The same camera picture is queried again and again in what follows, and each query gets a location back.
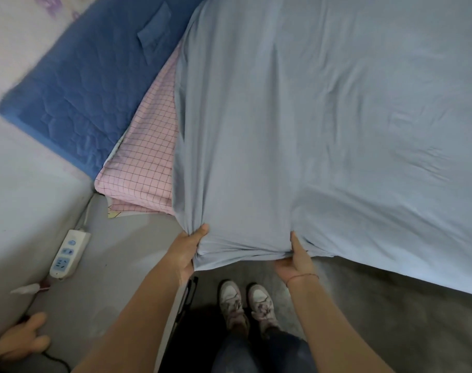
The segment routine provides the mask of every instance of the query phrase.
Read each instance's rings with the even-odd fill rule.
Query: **foot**
[[[274,313],[274,303],[262,285],[254,284],[248,288],[248,305],[252,309],[252,317],[258,320],[262,336],[269,328],[281,329]]]
[[[241,292],[235,282],[223,282],[219,289],[219,306],[228,330],[243,330],[248,336],[250,322],[246,318],[241,301]]]

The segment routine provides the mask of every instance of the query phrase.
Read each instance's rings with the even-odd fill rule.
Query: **mattress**
[[[96,178],[200,1],[97,0],[0,114]]]
[[[112,212],[172,210],[172,161],[177,138],[174,81],[179,46],[153,81],[113,156],[95,180]]]
[[[196,269],[290,254],[472,293],[472,0],[206,0],[176,72]]]

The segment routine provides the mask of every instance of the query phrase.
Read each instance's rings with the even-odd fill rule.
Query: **sneaker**
[[[262,285],[252,284],[248,287],[247,296],[248,305],[252,309],[252,317],[258,321],[260,334],[264,336],[265,331],[270,327],[281,330],[269,292]]]
[[[227,329],[231,330],[235,325],[242,325],[248,335],[250,322],[246,318],[241,299],[241,292],[235,282],[226,280],[220,283],[219,307],[226,320]]]

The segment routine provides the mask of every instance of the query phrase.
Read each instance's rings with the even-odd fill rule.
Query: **pink grid sheet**
[[[94,181],[113,199],[112,211],[172,210],[172,162],[177,138],[174,105],[178,45],[145,94],[115,155]]]

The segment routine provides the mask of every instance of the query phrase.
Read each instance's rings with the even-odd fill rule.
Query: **white power strip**
[[[69,230],[58,254],[53,260],[49,275],[58,279],[72,275],[90,238],[91,233],[73,229]]]

